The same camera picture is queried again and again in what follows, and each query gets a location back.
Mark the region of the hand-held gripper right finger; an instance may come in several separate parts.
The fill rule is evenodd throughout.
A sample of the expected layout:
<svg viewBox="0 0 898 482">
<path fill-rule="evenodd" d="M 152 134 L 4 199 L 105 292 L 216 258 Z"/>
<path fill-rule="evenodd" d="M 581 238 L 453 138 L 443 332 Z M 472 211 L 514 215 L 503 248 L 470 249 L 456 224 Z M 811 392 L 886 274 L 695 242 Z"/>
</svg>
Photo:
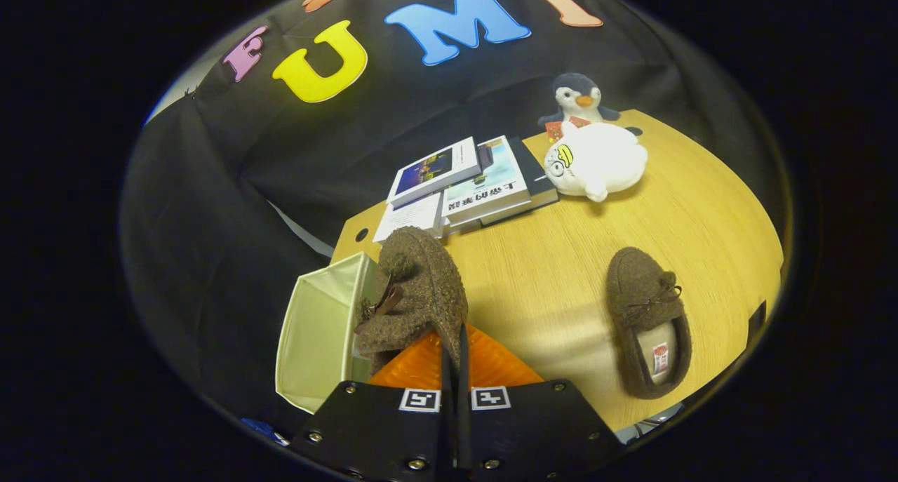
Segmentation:
<svg viewBox="0 0 898 482">
<path fill-rule="evenodd" d="M 625 451 L 567 379 L 472 386 L 471 342 L 460 332 L 457 466 L 471 481 L 577 481 Z"/>
</svg>

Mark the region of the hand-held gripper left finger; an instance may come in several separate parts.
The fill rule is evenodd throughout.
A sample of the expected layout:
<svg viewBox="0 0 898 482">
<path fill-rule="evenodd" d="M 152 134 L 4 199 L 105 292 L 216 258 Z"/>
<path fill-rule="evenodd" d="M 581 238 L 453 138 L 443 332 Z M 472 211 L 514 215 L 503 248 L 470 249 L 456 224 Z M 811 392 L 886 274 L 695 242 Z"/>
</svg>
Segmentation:
<svg viewBox="0 0 898 482">
<path fill-rule="evenodd" d="M 291 441 L 302 462 L 343 481 L 436 481 L 452 466 L 453 371 L 442 342 L 436 389 L 344 380 Z"/>
</svg>

